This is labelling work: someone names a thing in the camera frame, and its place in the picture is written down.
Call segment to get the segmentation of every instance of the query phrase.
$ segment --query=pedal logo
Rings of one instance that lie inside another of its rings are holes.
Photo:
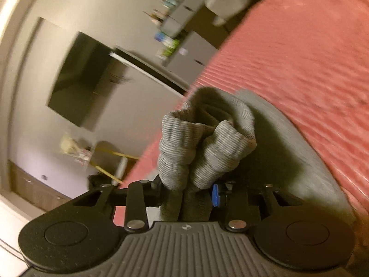
[[[191,228],[192,228],[192,226],[191,226],[191,225],[188,225],[188,224],[186,224],[186,225],[182,226],[182,229],[183,229],[183,230],[185,230],[185,231],[188,231],[188,230],[190,230]]]

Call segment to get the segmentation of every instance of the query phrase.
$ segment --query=bed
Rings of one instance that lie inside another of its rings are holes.
[[[191,86],[246,88],[281,110],[355,210],[355,258],[369,247],[369,0],[262,0]],[[156,167],[158,140],[125,183]],[[115,222],[121,224],[123,209]]]

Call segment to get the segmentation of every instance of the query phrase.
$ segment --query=yellow broom handle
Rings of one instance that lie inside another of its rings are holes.
[[[136,156],[132,156],[132,155],[128,155],[128,154],[123,154],[123,153],[119,153],[119,152],[114,152],[112,150],[108,150],[108,149],[104,149],[104,148],[97,148],[95,149],[95,151],[102,151],[102,152],[107,152],[113,155],[118,155],[118,156],[122,156],[122,157],[127,157],[127,158],[132,158],[132,159],[140,159],[139,157]]]
[[[97,170],[99,170],[101,173],[107,175],[108,177],[110,177],[111,179],[119,182],[120,184],[123,184],[123,181],[119,180],[117,177],[115,177],[114,175],[111,175],[109,172],[105,171],[102,167],[98,166],[96,163],[90,161],[90,165],[92,165],[94,168],[96,168]]]

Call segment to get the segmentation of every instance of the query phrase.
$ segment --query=white door frame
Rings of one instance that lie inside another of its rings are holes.
[[[9,125],[18,74],[7,74],[7,64],[25,14],[34,0],[6,0],[0,10],[0,190],[9,191]]]

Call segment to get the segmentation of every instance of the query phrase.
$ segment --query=white wall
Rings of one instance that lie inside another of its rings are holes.
[[[70,31],[81,31],[107,46],[121,46],[157,62],[157,29],[143,11],[160,0],[37,0],[32,13]]]
[[[30,175],[74,198],[87,190],[86,177],[93,173],[60,155],[64,132],[94,143],[106,140],[122,152],[140,155],[160,130],[165,113],[180,98],[142,74],[129,70],[128,83],[114,91],[95,132],[78,128],[46,105],[63,60],[77,31],[102,43],[157,61],[160,43],[156,27],[142,10],[150,11],[160,0],[36,0],[24,20],[9,62],[14,72],[21,51],[39,16],[45,18],[27,51],[10,127],[10,160]]]

